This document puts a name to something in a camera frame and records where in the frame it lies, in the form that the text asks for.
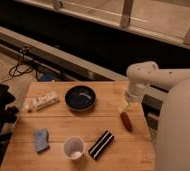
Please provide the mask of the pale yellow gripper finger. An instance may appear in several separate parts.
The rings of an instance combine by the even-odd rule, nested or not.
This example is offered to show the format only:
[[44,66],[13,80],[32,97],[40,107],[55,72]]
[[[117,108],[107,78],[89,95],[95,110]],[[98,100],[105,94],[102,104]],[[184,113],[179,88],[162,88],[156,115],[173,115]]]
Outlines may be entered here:
[[127,111],[129,106],[130,106],[129,103],[127,103],[127,102],[122,102],[122,103],[118,106],[118,113],[121,114],[122,112]]

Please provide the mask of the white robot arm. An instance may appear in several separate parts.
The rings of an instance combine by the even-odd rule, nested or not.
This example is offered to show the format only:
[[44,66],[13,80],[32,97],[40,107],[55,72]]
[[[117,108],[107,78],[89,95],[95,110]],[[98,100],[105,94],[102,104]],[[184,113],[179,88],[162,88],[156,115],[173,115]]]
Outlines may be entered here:
[[190,69],[160,69],[156,62],[131,64],[125,99],[138,102],[154,85],[168,90],[164,98],[155,145],[155,171],[190,171]]

